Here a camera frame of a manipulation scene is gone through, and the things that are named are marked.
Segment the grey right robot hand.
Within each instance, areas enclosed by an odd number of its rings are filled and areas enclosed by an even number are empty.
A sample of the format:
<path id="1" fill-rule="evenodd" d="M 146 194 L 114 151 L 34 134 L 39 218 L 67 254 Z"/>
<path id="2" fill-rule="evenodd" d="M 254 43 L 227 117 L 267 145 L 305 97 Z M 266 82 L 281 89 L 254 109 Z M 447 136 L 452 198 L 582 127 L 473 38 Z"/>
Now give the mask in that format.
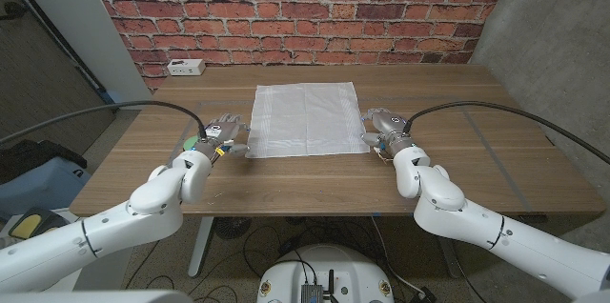
<path id="1" fill-rule="evenodd" d="M 369 109 L 362 120 L 371 120 L 376 132 L 365 132 L 362 141 L 368 146 L 385 151 L 394 158 L 400 151 L 413 147 L 414 141 L 404 131 L 406 120 L 385 108 Z"/>

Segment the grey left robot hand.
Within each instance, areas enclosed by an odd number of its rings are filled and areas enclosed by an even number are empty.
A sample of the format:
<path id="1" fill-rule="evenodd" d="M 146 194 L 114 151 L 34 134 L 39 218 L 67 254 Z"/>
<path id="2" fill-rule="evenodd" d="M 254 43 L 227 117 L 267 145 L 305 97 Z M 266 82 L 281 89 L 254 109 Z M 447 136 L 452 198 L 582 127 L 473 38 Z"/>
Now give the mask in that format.
<path id="1" fill-rule="evenodd" d="M 225 113 L 213 119 L 205 129 L 205 136 L 200 136 L 191 147 L 206 155 L 212 163 L 223 155 L 245 156 L 250 147 L 236 143 L 235 139 L 242 131 L 249 131 L 249 126 L 241 121 L 241 114 Z"/>

